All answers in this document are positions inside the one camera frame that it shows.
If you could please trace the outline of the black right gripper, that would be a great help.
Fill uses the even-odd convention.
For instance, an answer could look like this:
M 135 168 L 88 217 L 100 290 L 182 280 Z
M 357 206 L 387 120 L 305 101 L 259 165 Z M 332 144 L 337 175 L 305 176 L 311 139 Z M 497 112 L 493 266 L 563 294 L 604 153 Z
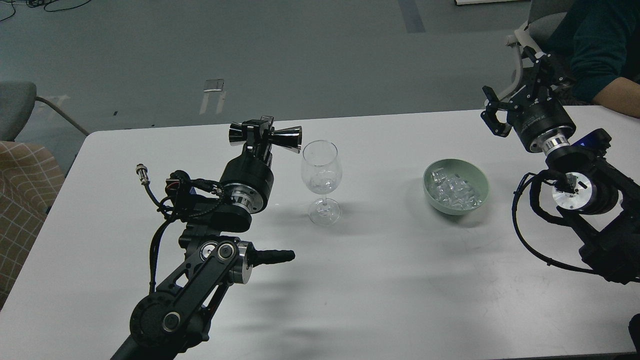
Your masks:
M 569 146 L 575 133 L 576 125 L 556 95 L 573 87 L 576 80 L 554 54 L 526 48 L 525 55 L 533 63 L 526 95 L 518 93 L 505 102 L 492 87 L 483 86 L 487 104 L 480 117 L 494 136 L 505 138 L 513 128 L 526 152 L 550 154 Z M 498 111 L 508 113 L 507 121 L 498 120 Z

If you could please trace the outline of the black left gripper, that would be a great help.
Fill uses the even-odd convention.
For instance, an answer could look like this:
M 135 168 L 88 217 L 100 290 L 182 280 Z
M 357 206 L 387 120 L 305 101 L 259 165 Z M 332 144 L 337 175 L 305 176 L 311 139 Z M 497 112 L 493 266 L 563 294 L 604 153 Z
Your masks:
M 241 125 L 245 140 L 242 152 L 227 163 L 220 183 L 236 205 L 256 214 L 266 208 L 274 185 L 270 140 L 274 117 L 261 116 Z

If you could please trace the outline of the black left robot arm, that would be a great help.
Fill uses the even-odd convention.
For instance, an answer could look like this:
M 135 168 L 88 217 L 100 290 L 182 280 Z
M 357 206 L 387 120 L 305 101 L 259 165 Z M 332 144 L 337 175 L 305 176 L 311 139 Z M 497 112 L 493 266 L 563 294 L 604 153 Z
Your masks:
M 227 290 L 247 284 L 254 267 L 290 262 L 292 250 L 258 250 L 236 234 L 249 230 L 252 215 L 262 212 L 274 185 L 272 146 L 293 153 L 302 148 L 300 126 L 276 130 L 274 118 L 232 123 L 228 140 L 242 146 L 219 180 L 191 178 L 176 170 L 166 179 L 166 196 L 158 200 L 150 188 L 147 167 L 135 171 L 164 222 L 150 243 L 147 296 L 134 307 L 130 334 L 114 360 L 173 360 L 210 339 L 211 322 Z M 180 221 L 183 262 L 157 282 L 160 243 L 170 224 Z

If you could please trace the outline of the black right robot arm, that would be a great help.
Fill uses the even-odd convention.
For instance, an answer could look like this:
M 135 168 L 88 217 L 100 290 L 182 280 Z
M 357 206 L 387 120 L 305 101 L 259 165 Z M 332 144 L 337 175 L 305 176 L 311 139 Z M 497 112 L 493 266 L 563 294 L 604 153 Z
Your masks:
M 525 173 L 513 192 L 510 218 L 521 244 L 549 267 L 595 275 L 621 285 L 639 282 L 639 185 L 608 162 L 612 138 L 598 128 L 571 142 L 577 126 L 558 100 L 572 78 L 555 55 L 526 46 L 531 78 L 509 95 L 484 85 L 480 117 L 491 134 L 515 132 L 524 150 L 544 155 L 546 167 Z M 542 254 L 523 237 L 519 202 L 528 192 L 530 209 L 548 224 L 569 228 L 581 241 L 583 266 Z

